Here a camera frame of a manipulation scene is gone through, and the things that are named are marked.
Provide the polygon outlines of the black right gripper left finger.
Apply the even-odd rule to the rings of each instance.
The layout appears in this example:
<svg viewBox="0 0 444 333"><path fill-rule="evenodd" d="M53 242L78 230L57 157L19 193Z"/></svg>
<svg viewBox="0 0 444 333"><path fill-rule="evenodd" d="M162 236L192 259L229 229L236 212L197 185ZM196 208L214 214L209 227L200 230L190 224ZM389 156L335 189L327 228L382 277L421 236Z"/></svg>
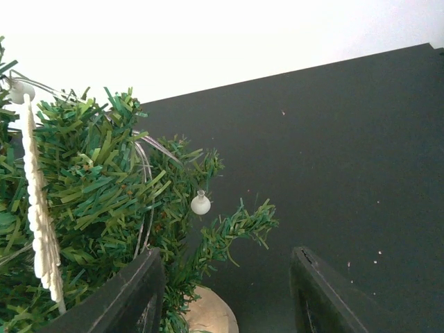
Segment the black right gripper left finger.
<svg viewBox="0 0 444 333"><path fill-rule="evenodd" d="M159 332L165 274L158 248L145 250L43 333Z"/></svg>

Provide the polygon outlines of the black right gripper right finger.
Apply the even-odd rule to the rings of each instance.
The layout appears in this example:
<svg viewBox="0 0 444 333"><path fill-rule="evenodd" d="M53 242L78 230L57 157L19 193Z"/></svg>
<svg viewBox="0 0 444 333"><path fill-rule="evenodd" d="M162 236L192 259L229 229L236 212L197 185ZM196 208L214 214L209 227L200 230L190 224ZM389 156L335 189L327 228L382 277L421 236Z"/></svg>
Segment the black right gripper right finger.
<svg viewBox="0 0 444 333"><path fill-rule="evenodd" d="M297 332L405 332L380 307L306 246L293 248L289 268Z"/></svg>

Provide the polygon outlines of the small green christmas tree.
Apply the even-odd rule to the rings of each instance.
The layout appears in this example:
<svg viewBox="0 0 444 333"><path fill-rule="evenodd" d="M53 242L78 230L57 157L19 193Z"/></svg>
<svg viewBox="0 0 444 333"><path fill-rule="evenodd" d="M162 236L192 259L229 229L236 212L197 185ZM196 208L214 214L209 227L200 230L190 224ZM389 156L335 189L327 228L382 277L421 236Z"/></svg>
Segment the small green christmas tree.
<svg viewBox="0 0 444 333"><path fill-rule="evenodd" d="M194 213L195 185L205 191L223 165L216 151L187 151L187 140L156 140L184 164L153 148L135 126L144 116L131 91L110 94L99 105L64 100L37 104L37 165L61 258L65 304L73 307L92 295L138 254L160 250L166 271L162 332L187 332L185 313L195 289L228 261L235 239L264 245L278 225L275 207L263 203L253 213L240 207L232 216L202 228L194 254L186 238ZM144 181L135 142L145 150L153 180Z"/></svg>

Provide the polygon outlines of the white snowflake ornament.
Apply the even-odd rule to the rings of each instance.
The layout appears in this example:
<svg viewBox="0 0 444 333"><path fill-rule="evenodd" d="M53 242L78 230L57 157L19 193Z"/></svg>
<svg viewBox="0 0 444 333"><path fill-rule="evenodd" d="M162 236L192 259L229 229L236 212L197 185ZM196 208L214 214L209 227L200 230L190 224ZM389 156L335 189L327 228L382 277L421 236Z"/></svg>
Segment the white snowflake ornament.
<svg viewBox="0 0 444 333"><path fill-rule="evenodd" d="M28 181L28 221L33 232L34 272L41 280L42 286L48 289L52 301L58 305L60 314L66 312L63 298L62 278L60 274L60 251L57 245L52 219L49 216L47 200L42 188L44 178L38 169L38 149L33 137L35 122L32 113L31 97L24 95L24 125L22 143L24 145L24 171Z"/></svg>

